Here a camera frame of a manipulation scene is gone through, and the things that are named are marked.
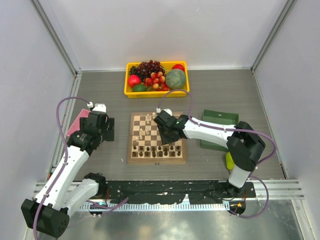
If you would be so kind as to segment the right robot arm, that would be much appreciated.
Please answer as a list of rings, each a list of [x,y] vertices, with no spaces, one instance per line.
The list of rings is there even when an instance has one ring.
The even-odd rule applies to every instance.
[[[226,191],[232,197],[244,192],[244,184],[266,147],[259,135],[243,121],[236,125],[221,125],[185,114],[176,118],[169,109],[159,111],[153,121],[164,145],[181,139],[197,139],[227,148],[234,162],[226,185]]]

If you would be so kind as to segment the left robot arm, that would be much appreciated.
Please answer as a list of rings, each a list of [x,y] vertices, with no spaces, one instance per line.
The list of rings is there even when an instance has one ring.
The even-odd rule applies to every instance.
[[[34,237],[43,233],[58,239],[67,229],[74,212],[91,197],[102,199],[107,193],[106,178],[88,173],[68,192],[76,174],[98,146],[114,141],[115,119],[104,111],[92,110],[78,117],[78,127],[68,134],[67,148],[56,170],[34,199],[25,199],[21,211]]]

